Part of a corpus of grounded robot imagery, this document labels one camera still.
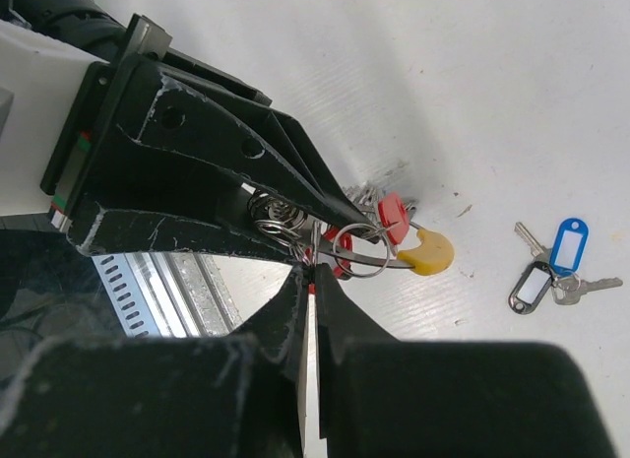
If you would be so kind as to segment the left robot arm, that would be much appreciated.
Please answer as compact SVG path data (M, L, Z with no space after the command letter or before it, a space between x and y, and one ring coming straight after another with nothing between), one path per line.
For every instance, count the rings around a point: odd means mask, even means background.
M302 126L259 90L94 0L1 0L1 213L42 214L81 253L292 263L278 221L371 224Z

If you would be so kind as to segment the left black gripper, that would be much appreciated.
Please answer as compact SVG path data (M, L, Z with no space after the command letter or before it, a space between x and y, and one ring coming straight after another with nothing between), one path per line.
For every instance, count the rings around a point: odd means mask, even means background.
M260 189L357 235L367 218L348 200L293 117L239 79L170 48L136 15L93 64L59 143L88 135L61 224L83 255L198 253L286 265L297 253L262 234L248 210Z

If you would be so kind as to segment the red tagged key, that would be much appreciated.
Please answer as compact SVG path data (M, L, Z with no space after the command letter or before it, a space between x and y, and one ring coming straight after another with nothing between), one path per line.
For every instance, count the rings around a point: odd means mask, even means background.
M386 269L412 270L411 263L398 258L398 246L410 230L410 216L403 198L397 193L374 198L370 204L363 205L366 213L374 216L372 223L349 224L342 229L330 229L333 235L325 235L328 244L323 252L335 260L335 272L341 272L346 278L368 279L378 276ZM375 238L385 246L384 257L363 255L353 247L353 230L361 229L359 238Z

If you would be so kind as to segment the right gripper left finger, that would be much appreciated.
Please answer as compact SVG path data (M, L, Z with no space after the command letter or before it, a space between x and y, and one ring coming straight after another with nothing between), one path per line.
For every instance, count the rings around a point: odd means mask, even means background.
M224 336L43 341L2 397L2 455L302 456L306 279Z

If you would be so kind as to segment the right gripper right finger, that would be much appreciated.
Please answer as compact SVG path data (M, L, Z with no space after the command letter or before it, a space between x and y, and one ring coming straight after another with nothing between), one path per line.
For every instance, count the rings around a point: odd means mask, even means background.
M585 377L546 343L404 341L313 274L332 457L611 457Z

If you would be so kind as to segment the blue tagged key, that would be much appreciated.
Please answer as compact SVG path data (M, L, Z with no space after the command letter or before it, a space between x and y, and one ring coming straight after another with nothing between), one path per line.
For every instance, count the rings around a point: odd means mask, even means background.
M589 228L583 220L569 218L561 222L550 248L543 246L522 222L515 223L514 231L528 245L532 262L545 262L552 269L553 282L548 291L556 304L575 305L586 294L623 286L619 278L586 281L578 275L589 237Z

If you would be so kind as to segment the keyring with yellow handle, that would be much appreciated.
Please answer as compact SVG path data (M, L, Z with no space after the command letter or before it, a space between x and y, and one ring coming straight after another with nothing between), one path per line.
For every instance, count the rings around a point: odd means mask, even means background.
M363 205L370 204L374 198L387 195L383 189L366 184L352 186L345 189L349 201L367 217L365 224L372 223L374 216L365 212ZM455 249L447 237L437 231L427 229L412 220L417 209L417 200L412 197L401 196L407 206L410 228L407 236L398 246L398 258L413 266L413 272L419 276L433 276L446 271L455 259ZM293 249L301 262L307 265L327 263L333 274L343 280L346 278L341 272L335 272L335 260L327 256L323 249L328 244L325 235L333 235L330 229L337 228L331 224L321 222L309 216L302 209L288 204L261 190L253 192L248 202L248 210L253 218L255 227L264 235L279 242L281 245ZM351 232L352 249L363 255L384 257L385 246L375 238L365 240L359 238L361 229Z

